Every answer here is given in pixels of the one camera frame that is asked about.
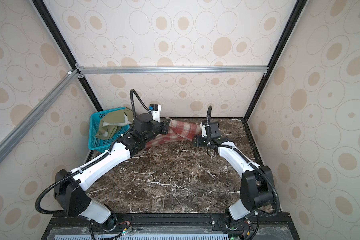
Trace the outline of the red plaid skirt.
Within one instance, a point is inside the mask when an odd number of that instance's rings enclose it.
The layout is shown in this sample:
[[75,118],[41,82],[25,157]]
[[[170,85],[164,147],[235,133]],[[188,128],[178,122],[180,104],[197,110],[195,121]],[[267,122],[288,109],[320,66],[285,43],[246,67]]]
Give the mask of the red plaid skirt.
[[195,136],[202,134],[201,127],[198,124],[172,120],[170,118],[167,118],[167,120],[170,120],[168,133],[166,135],[158,135],[155,139],[149,141],[146,144],[145,150],[171,142],[183,140],[191,142]]

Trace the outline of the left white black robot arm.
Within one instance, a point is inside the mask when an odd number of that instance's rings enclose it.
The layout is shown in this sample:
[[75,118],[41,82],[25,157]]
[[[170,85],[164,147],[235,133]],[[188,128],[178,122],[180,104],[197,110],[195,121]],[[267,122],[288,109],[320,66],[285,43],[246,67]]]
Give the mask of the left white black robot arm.
[[[145,113],[137,115],[134,97],[138,96],[134,89],[130,91],[132,126],[125,134],[114,140],[108,150],[90,162],[69,172],[59,171],[55,183],[48,186],[37,197],[35,209],[38,213],[67,214],[69,217],[82,217],[103,225],[115,222],[116,217],[112,210],[89,197],[86,190],[118,164],[145,149],[148,142],[158,135],[166,135],[169,130],[170,120],[160,119],[161,105],[150,104],[145,107]],[[61,210],[52,211],[42,208],[41,201],[50,191],[54,192],[56,201],[62,207]]]

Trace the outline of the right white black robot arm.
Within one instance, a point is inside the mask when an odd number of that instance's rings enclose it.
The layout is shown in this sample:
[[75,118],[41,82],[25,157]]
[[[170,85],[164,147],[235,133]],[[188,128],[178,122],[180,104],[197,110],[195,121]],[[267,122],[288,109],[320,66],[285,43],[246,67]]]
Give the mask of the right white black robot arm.
[[211,117],[212,107],[209,106],[206,119],[201,123],[202,133],[195,136],[194,146],[206,148],[210,157],[224,158],[241,177],[240,199],[228,207],[228,216],[232,221],[252,215],[276,216],[280,212],[280,197],[271,169],[250,160],[222,135],[219,123],[213,122]]

